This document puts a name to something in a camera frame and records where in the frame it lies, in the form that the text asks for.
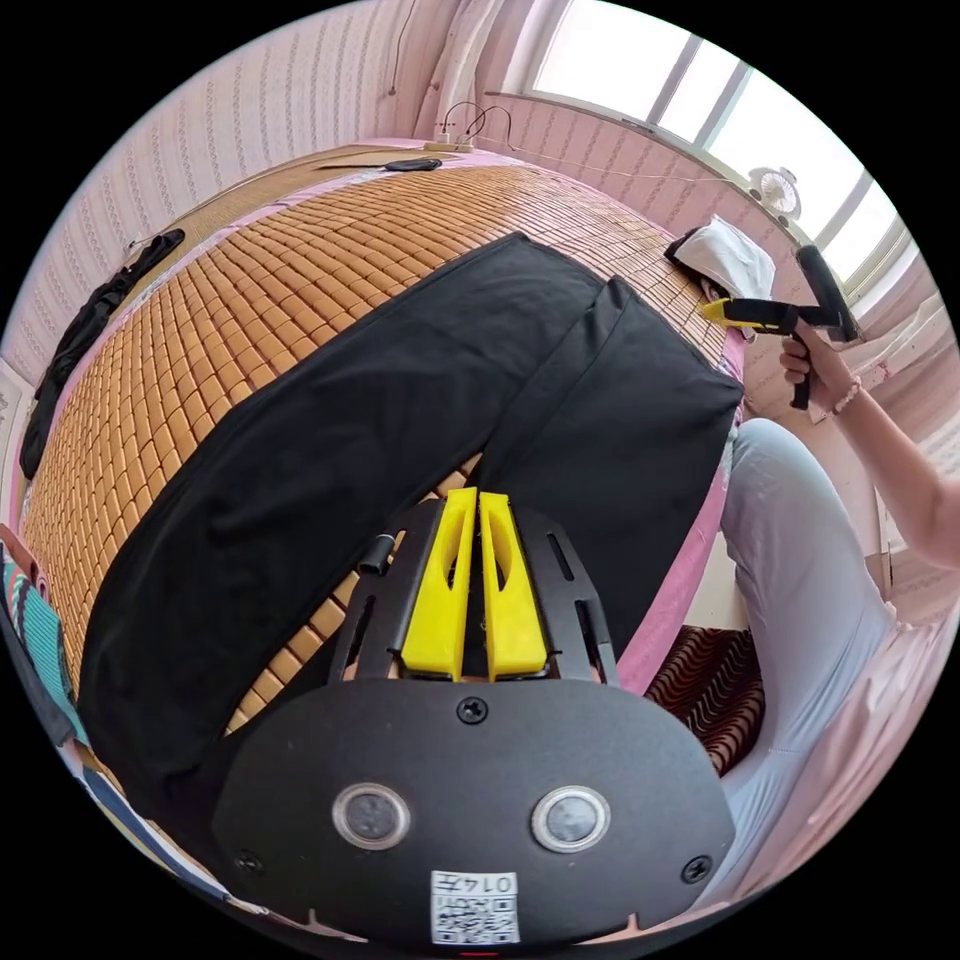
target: hand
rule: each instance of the hand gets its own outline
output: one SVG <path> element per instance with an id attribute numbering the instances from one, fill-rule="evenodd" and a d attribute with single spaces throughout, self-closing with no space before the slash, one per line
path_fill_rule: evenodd
<path id="1" fill-rule="evenodd" d="M 821 410 L 832 410 L 850 391 L 853 374 L 836 350 L 803 320 L 797 321 L 797 336 L 803 340 L 803 345 L 792 337 L 783 340 L 783 352 L 780 354 L 783 378 L 787 383 L 796 385 L 802 383 L 812 370 L 810 400 Z"/>

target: teal fabric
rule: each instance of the teal fabric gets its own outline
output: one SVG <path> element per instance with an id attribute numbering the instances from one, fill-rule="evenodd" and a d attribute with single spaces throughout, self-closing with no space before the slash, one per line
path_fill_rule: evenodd
<path id="1" fill-rule="evenodd" d="M 77 739 L 89 746 L 73 702 L 60 618 L 34 589 L 29 577 L 13 562 L 6 548 L 3 550 L 3 586 L 13 629 L 33 662 L 40 682 L 73 724 Z"/>

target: floor mat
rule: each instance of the floor mat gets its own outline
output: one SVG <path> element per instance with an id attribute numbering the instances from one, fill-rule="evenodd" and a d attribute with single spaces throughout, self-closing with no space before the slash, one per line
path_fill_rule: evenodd
<path id="1" fill-rule="evenodd" d="M 753 635 L 684 627 L 646 696 L 686 724 L 724 776 L 753 749 L 763 723 Z"/>

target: black cloth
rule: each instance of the black cloth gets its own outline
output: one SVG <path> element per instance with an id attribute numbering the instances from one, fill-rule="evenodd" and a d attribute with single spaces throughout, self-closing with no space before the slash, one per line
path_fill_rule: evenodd
<path id="1" fill-rule="evenodd" d="M 614 278 L 487 445 L 476 485 L 563 527 L 618 659 L 706 499 L 742 396 Z"/>
<path id="2" fill-rule="evenodd" d="M 125 788 L 191 769 L 392 517 L 480 450 L 603 283 L 521 235 L 434 271 L 234 407 L 125 541 L 78 710 Z"/>
<path id="3" fill-rule="evenodd" d="M 179 247 L 185 236 L 182 230 L 170 230 L 154 237 L 132 266 L 121 267 L 106 283 L 97 287 L 70 321 L 34 394 L 36 404 L 24 431 L 20 469 L 28 480 L 34 478 L 40 467 L 57 401 L 70 374 L 103 333 L 111 314 L 134 285 Z"/>
<path id="4" fill-rule="evenodd" d="M 625 282 L 522 235 L 441 267 L 231 410 L 134 529 L 86 635 L 94 751 L 168 829 L 191 778 L 209 807 L 214 768 L 270 711 L 222 738 L 260 671 L 481 449 L 481 485 L 567 529 L 622 650 L 741 396 Z"/>

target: window frame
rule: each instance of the window frame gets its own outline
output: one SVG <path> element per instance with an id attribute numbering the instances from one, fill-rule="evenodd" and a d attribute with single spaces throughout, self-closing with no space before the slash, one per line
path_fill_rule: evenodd
<path id="1" fill-rule="evenodd" d="M 659 121 L 666 113 L 671 98 L 679 88 L 704 38 L 698 37 L 693 33 L 690 34 L 667 79 L 664 81 L 663 87 L 657 95 L 648 116 L 642 118 L 631 117 L 619 110 L 606 107 L 603 104 L 578 100 L 562 94 L 547 93 L 536 88 L 537 79 L 547 58 L 550 56 L 553 43 L 573 0 L 540 0 L 540 2 L 546 5 L 541 20 L 540 33 L 530 49 L 526 68 L 522 71 L 523 80 L 520 89 L 512 91 L 511 93 L 513 95 L 519 95 L 529 100 L 557 103 L 562 106 L 572 107 L 581 112 L 592 114 L 602 119 L 613 120 L 617 123 L 638 129 L 646 136 L 695 160 L 712 173 L 730 180 L 735 189 L 740 190 L 752 202 L 757 202 L 750 196 L 750 183 L 746 177 L 732 170 L 710 153 L 711 145 L 716 140 L 723 124 L 726 122 L 733 108 L 737 105 L 747 82 L 755 72 L 753 67 L 743 60 L 737 61 L 730 79 L 727 81 L 713 109 L 708 114 L 703 126 L 691 143 L 671 133 L 669 130 L 660 127 Z M 808 237 L 803 230 L 794 223 L 791 223 L 789 227 L 784 227 L 779 221 L 774 222 L 796 243 L 800 245 L 813 243 L 823 250 L 827 244 L 836 237 L 856 211 L 873 183 L 873 177 L 864 170 L 836 213 L 834 213 L 816 237 Z M 837 282 L 847 301 L 853 304 L 865 296 L 871 287 L 883 277 L 886 269 L 896 262 L 911 242 L 912 237 L 907 230 L 906 224 L 904 224 L 898 214 L 893 224 L 853 275 L 847 278 L 846 281 L 841 281 L 839 277 L 837 278 Z"/>

